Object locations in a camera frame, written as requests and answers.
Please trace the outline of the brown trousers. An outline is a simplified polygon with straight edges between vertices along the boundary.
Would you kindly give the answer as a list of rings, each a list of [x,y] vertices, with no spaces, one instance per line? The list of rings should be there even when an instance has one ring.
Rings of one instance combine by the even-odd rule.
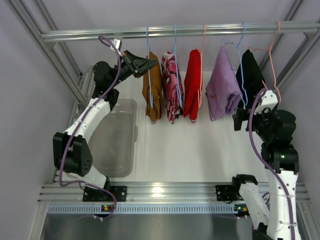
[[[154,108],[151,108],[150,104],[148,72],[143,76],[142,95],[146,102],[145,115],[148,116],[150,121],[154,124],[157,120],[162,118],[165,105],[163,98],[162,72],[159,60],[152,51],[150,52],[150,58],[157,60],[158,62],[153,68],[150,69]]]

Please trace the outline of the blue hanger with brown trousers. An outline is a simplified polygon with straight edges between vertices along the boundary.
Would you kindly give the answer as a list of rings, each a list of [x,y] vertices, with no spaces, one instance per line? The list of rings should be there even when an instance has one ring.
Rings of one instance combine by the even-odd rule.
[[[146,44],[147,44],[147,57],[150,58],[151,45],[149,42],[149,25],[146,25]],[[152,92],[152,81],[151,81],[151,68],[148,70],[148,83],[149,83],[149,97],[150,97],[150,106],[154,108],[154,95]]]

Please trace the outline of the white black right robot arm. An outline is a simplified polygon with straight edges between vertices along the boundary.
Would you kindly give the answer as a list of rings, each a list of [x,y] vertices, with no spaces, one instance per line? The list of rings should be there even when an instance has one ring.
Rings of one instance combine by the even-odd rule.
[[[231,184],[217,185],[217,200],[227,204],[245,202],[239,212],[241,216],[250,215],[254,240],[301,239],[296,210],[299,155],[291,143],[297,127],[295,115],[276,108],[256,114],[240,108],[232,118],[235,131],[248,122],[251,146],[266,170],[269,201],[261,194],[256,177],[249,174],[237,174]]]

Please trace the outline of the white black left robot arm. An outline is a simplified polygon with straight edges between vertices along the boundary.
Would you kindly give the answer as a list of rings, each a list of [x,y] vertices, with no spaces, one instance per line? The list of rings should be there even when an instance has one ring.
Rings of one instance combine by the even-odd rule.
[[[113,186],[110,179],[93,165],[89,141],[94,131],[116,106],[119,91],[115,86],[130,76],[142,77],[158,61],[130,53],[117,52],[117,64],[105,61],[93,66],[94,91],[88,106],[64,132],[53,136],[54,166],[59,170],[59,184],[67,187],[79,184],[83,202],[125,202],[126,186]]]

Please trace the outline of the blue hanger with lilac trousers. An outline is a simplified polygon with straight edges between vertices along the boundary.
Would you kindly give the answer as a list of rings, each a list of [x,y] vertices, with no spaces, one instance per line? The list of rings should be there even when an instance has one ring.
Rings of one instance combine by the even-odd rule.
[[[241,37],[238,41],[237,44],[235,44],[234,42],[227,42],[226,40],[224,40],[223,38],[221,39],[221,43],[223,45],[233,45],[234,48],[237,50],[237,53],[238,53],[238,56],[239,56],[239,66],[240,66],[240,76],[241,76],[241,89],[243,90],[243,96],[241,97],[241,100],[242,100],[242,103],[243,103],[243,106],[246,108],[246,106],[248,105],[249,103],[249,99],[248,99],[248,94],[247,94],[247,91],[245,89],[245,86],[244,86],[244,71],[243,71],[243,63],[242,63],[242,55],[241,55],[241,45],[242,45],[242,41],[243,41],[243,38],[246,34],[246,31],[247,31],[247,24],[245,22],[242,22],[242,26],[243,26],[243,31],[241,32]]]

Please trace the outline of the black trousers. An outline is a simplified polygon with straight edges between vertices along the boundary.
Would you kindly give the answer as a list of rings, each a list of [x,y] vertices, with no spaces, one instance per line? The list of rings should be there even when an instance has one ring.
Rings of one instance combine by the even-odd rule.
[[[236,72],[236,79],[242,93],[242,98],[250,109],[257,93],[264,88],[265,78],[256,62],[253,53],[247,49],[242,55],[241,64]]]

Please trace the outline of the pink patterned trousers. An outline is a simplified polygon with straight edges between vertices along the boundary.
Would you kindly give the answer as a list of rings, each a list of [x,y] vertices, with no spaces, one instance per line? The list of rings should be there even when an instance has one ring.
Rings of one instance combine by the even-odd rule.
[[[166,51],[161,57],[161,74],[167,119],[174,123],[183,115],[184,90],[176,57],[172,51]]]

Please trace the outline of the red trousers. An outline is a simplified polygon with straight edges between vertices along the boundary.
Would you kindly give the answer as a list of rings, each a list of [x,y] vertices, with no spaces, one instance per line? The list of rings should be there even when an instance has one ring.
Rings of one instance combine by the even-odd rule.
[[[189,54],[189,60],[184,78],[184,109],[183,117],[189,116],[192,123],[197,121],[198,111],[201,102],[201,53],[198,49],[193,49]]]

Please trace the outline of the pink hanger with red trousers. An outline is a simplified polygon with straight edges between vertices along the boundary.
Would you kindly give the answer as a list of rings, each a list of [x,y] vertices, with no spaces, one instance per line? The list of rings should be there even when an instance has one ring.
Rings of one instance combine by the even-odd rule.
[[[201,43],[201,49],[200,49],[200,85],[197,92],[198,96],[198,108],[201,108],[202,105],[202,90],[203,90],[203,52],[205,48],[205,41],[206,41],[206,32],[207,32],[207,24],[204,23],[203,25],[203,39]]]

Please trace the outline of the clear plastic bin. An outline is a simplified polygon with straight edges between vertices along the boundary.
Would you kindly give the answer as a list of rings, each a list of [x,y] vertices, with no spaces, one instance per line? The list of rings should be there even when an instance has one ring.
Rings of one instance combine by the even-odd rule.
[[[132,172],[138,134],[136,114],[135,100],[119,99],[89,140],[93,166],[108,178],[124,178]]]

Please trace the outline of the left aluminium frame post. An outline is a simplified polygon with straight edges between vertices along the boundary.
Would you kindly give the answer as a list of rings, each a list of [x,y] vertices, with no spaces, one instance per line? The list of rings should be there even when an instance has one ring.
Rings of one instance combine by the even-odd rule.
[[[78,104],[80,106],[87,105],[89,98],[84,95],[78,84],[68,73],[63,61],[55,52],[54,45],[50,44],[49,42],[45,42],[44,38],[42,37],[43,30],[25,1],[5,0],[4,2],[10,8],[11,12],[15,15],[22,27],[24,27],[34,44],[42,52],[43,56],[46,58],[56,74],[67,85]]]

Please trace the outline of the aluminium frame post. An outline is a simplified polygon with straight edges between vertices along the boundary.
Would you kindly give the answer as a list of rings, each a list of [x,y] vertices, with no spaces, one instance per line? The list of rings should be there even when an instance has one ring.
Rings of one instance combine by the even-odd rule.
[[[318,0],[258,1],[262,22],[320,20]],[[282,104],[305,104],[320,96],[320,34],[285,33],[272,52]]]
[[[80,106],[87,105],[89,98],[84,95],[78,84],[68,73],[63,61],[55,52],[54,45],[50,44],[49,42],[45,42],[44,38],[42,37],[43,30],[25,1],[5,0],[4,2],[10,8],[11,12],[15,15],[22,27],[24,27],[34,44],[42,52],[43,56],[46,58],[56,74],[67,85],[78,104]]]

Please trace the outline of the right aluminium frame post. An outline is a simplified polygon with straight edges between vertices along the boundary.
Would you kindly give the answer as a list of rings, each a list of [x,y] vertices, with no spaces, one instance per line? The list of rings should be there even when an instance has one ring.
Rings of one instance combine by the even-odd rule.
[[[258,1],[262,22],[320,20],[318,0]],[[320,96],[320,34],[285,33],[272,52],[282,104],[305,104]]]

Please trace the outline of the aluminium hanging rail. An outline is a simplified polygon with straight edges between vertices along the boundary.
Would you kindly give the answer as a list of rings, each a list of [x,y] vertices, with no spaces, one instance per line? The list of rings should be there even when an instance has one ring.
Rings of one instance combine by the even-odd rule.
[[[40,36],[46,43],[67,41],[95,40],[98,36],[109,39],[141,39],[189,36],[222,36],[242,34],[271,34],[280,30],[281,33],[315,33],[320,29],[319,21],[281,21],[267,23],[229,23],[209,25],[180,26],[145,26],[134,28],[110,28],[89,30],[51,30]]]

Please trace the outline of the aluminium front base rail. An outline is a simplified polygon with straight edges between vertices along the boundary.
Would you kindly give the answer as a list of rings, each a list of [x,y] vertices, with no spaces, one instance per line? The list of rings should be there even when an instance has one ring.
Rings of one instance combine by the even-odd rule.
[[[218,201],[214,182],[114,182],[126,186],[128,203],[215,203]],[[57,182],[45,184],[38,203],[80,203],[83,190],[78,184],[61,187]]]

